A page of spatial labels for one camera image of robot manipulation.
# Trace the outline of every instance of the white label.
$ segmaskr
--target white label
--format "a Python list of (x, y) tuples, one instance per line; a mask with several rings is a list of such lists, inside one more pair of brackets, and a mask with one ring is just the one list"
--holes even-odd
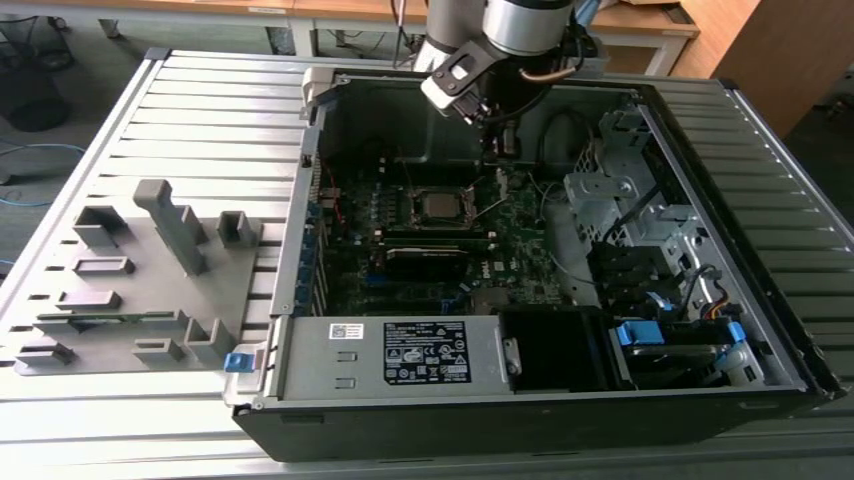
[(272, 13), (275, 15), (284, 15), (284, 8), (264, 8), (264, 7), (250, 7), (251, 13)]
[(364, 338), (364, 323), (330, 324), (330, 340), (362, 340)]
[(687, 32), (685, 30), (665, 30), (662, 34), (667, 35), (669, 37), (693, 37), (694, 36), (694, 32)]

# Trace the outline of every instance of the blue latch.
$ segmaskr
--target blue latch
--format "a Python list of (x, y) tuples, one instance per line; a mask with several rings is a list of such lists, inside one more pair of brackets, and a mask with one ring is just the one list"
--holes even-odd
[(255, 355), (232, 352), (226, 355), (226, 372), (252, 373), (255, 371)]
[(630, 320), (617, 328), (619, 344), (626, 345), (662, 345), (665, 336), (658, 322), (654, 320)]
[(747, 339), (745, 333), (745, 327), (738, 322), (730, 322), (726, 326), (730, 329), (730, 335), (733, 335), (733, 343), (743, 342)]

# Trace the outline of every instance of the floor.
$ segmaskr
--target floor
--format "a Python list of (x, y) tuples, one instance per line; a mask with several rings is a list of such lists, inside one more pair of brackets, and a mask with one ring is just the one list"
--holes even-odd
[[(78, 64), (56, 75), (56, 83), (74, 107), (74, 116), (62, 127), (40, 133), (24, 134), (0, 119), (0, 140), (16, 143), (70, 143), (86, 147), (110, 113), (124, 85), (151, 46), (187, 50), (242, 53), (270, 53), (267, 34), (254, 27), (207, 27), (143, 22), (122, 22), (124, 37), (104, 38), (95, 21), (68, 19), (72, 28), (67, 35)], [(392, 35), (364, 33), (348, 39), (360, 50), (334, 47), (328, 32), (319, 36), (322, 51), (335, 57), (390, 58)], [(839, 210), (854, 219), (854, 112), (833, 123), (822, 112), (811, 112), (787, 138), (787, 145)], [(1, 158), (0, 167), (15, 174), (13, 183), (0, 186), (0, 198), (19, 202), (52, 199), (76, 165), (78, 155), (67, 150), (29, 150)], [(13, 261), (47, 211), (47, 207), (25, 208), (0, 204), (0, 259)], [(9, 266), (0, 262), (0, 279)], [(850, 458), (781, 461), (727, 462), (650, 467), (634, 470), (579, 471), (571, 476), (583, 479), (721, 478), (750, 475), (755, 478), (851, 478), (854, 462)]]

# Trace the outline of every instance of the black mesh bin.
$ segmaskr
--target black mesh bin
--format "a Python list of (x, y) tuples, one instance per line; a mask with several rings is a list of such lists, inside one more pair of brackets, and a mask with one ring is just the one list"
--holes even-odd
[(29, 17), (0, 21), (0, 41), (27, 45), (39, 68), (56, 72), (75, 63), (66, 37), (50, 17)]
[(40, 132), (62, 125), (70, 111), (35, 49), (0, 42), (0, 116), (17, 130)]

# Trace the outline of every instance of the black cable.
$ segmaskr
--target black cable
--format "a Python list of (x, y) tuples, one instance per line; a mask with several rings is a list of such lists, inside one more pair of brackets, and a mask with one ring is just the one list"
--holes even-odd
[(679, 309), (677, 310), (677, 318), (685, 317), (685, 313), (689, 310), (689, 303), (691, 301), (691, 294), (694, 293), (694, 288), (697, 288), (697, 282), (699, 281), (699, 277), (703, 275), (706, 270), (715, 270), (715, 266), (710, 263), (703, 263), (697, 270), (691, 273), (689, 277), (689, 286), (685, 291), (685, 295), (682, 296), (682, 302), (679, 302)]
[(398, 46), (396, 48), (400, 47), (400, 37), (403, 37), (403, 42), (406, 45), (406, 48), (410, 50), (410, 53), (415, 53), (412, 51), (412, 42), (410, 41), (410, 36), (406, 34), (406, 31), (403, 30), (403, 25), (400, 25), (400, 17), (398, 16), (398, 6), (395, 5), (395, 0), (388, 0), (388, 5), (391, 5), (391, 15), (395, 17), (395, 25), (398, 26)]
[(590, 120), (587, 119), (585, 114), (570, 106), (562, 107), (561, 110), (554, 112), (546, 119), (546, 123), (537, 138), (537, 152), (534, 160), (538, 164), (542, 164), (546, 161), (546, 137), (549, 136), (549, 131), (551, 130), (551, 126), (554, 125), (555, 120), (563, 116), (567, 116), (571, 120), (581, 120), (579, 123), (583, 124), (583, 127), (587, 131), (587, 136), (591, 136), (593, 126), (590, 125)]
[[(328, 33), (330, 35), (332, 35), (338, 39), (338, 34), (335, 33), (335, 30), (328, 30), (327, 29), (326, 33)], [(364, 32), (359, 32), (359, 33), (347, 33), (347, 32), (344, 32), (344, 38), (359, 38), (363, 33)]]
[(519, 109), (515, 112), (506, 113), (505, 115), (498, 115), (495, 117), (486, 117), (482, 120), (483, 123), (485, 124), (503, 123), (510, 120), (514, 120), (515, 118), (519, 118), (522, 115), (529, 113), (529, 111), (537, 106), (537, 104), (543, 100), (543, 98), (546, 98), (546, 95), (549, 95), (550, 90), (551, 90), (551, 85), (543, 86), (543, 89), (539, 91), (539, 93), (531, 99), (531, 101), (525, 105), (522, 105), (522, 107), (519, 107)]
[(614, 225), (611, 225), (611, 228), (609, 228), (609, 230), (605, 232), (605, 235), (602, 235), (602, 242), (607, 242), (609, 238), (614, 233), (617, 233), (621, 227), (626, 225), (629, 222), (631, 222), (635, 218), (638, 218), (638, 215), (641, 215), (643, 208), (653, 201), (653, 198), (655, 197), (655, 195), (658, 195), (659, 192), (661, 192), (661, 188), (658, 187), (658, 185), (655, 185), (650, 189), (650, 191), (646, 192), (643, 197), (641, 197), (641, 199), (634, 204), (631, 209), (626, 212), (626, 215), (623, 215), (622, 218), (614, 222)]
[(570, 28), (573, 29), (573, 34), (575, 36), (575, 48), (578, 49), (578, 63), (575, 64), (575, 72), (578, 73), (585, 66), (585, 37), (581, 34), (583, 30), (578, 24), (578, 19), (575, 18), (575, 8), (573, 8), (573, 14), (570, 15)]

